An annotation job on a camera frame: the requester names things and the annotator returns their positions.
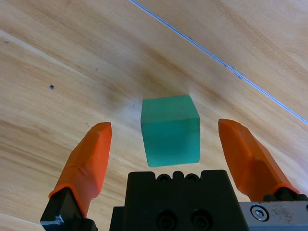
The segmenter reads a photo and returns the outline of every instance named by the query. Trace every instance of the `table surface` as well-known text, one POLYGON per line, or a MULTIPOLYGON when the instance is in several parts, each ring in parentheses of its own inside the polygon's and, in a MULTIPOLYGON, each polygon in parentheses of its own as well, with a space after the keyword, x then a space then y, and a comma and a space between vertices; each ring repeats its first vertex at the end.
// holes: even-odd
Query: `table surface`
MULTIPOLYGON (((306 1, 140 4, 308 119, 306 1)), ((99 230, 124 205, 129 172, 230 174, 220 118, 248 127, 308 193, 307 123, 131 1, 1 0, 0 29, 1 230, 42 230, 40 216, 69 154, 104 121, 113 130, 109 165, 88 213, 99 230), (200 114, 201 161, 150 168, 142 100, 183 94, 200 114)))

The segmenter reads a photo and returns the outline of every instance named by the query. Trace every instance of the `green cube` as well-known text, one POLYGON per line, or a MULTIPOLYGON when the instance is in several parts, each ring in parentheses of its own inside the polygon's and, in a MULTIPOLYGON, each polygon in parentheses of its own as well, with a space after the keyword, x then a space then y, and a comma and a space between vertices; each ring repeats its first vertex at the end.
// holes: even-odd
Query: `green cube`
POLYGON ((144 100, 141 131, 150 167, 200 161, 200 117, 189 95, 144 100))

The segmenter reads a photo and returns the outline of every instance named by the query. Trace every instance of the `orange rubber fingertip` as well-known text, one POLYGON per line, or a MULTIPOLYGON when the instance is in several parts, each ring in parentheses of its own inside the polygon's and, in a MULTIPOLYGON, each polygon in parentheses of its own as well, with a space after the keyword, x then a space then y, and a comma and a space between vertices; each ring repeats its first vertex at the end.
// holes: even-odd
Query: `orange rubber fingertip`
POLYGON ((93 126, 70 154, 51 198, 63 188, 70 188, 84 218, 90 202, 103 187, 111 145, 110 122, 93 126))
POLYGON ((225 158, 239 191, 252 201, 261 201, 280 187, 298 193, 269 151, 250 133, 233 120, 221 119, 219 136, 225 158))

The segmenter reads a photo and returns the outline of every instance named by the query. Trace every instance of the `metal plate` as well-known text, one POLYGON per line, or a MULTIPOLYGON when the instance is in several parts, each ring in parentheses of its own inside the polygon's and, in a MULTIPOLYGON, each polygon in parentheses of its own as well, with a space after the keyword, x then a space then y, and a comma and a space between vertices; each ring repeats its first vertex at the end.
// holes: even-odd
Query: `metal plate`
POLYGON ((250 231, 308 231, 308 201, 240 202, 240 206, 250 231), (255 205, 268 212, 268 220, 253 216, 255 205))

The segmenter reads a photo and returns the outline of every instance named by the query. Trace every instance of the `screw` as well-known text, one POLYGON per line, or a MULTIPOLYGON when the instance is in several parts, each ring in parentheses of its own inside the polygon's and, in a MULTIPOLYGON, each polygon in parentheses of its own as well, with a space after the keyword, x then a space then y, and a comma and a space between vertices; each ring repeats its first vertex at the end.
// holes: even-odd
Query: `screw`
POLYGON ((196 174, 190 173, 185 177, 189 182, 198 182, 200 179, 196 174))
POLYGON ((172 231, 177 225, 177 218, 170 210, 162 210, 158 214, 157 225, 161 231, 172 231))
POLYGON ((211 215, 203 209, 195 209, 192 214, 192 224, 197 231, 208 231, 213 224, 211 215))
POLYGON ((261 206, 254 205, 251 207, 250 211, 254 218, 259 221, 267 221, 269 219, 267 210, 261 206))
POLYGON ((157 177, 157 181, 160 181, 162 183, 167 183, 171 181, 171 177, 167 174, 161 174, 157 177))

